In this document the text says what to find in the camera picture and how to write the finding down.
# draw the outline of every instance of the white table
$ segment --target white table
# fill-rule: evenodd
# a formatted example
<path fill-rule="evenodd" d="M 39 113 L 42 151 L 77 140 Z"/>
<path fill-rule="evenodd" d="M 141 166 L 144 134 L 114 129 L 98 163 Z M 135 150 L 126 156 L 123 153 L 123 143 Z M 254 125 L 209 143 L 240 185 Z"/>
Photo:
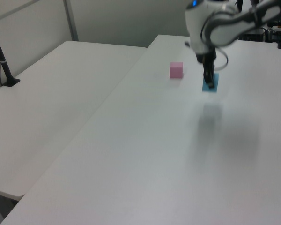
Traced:
<path fill-rule="evenodd" d="M 226 48 L 214 94 L 187 39 L 157 37 L 3 225 L 281 225 L 281 50 Z"/>
<path fill-rule="evenodd" d="M 65 42 L 0 88 L 0 195 L 26 194 L 145 50 Z"/>

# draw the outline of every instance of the blue block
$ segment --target blue block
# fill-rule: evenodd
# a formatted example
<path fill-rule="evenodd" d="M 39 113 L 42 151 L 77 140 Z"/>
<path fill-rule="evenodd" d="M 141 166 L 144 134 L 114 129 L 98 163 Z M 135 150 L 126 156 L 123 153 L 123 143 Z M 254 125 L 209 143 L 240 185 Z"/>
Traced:
<path fill-rule="evenodd" d="M 202 91 L 216 92 L 218 83 L 219 83 L 219 74 L 214 74 L 214 88 L 212 89 L 209 89 L 208 85 L 205 83 L 205 80 L 203 79 Z"/>

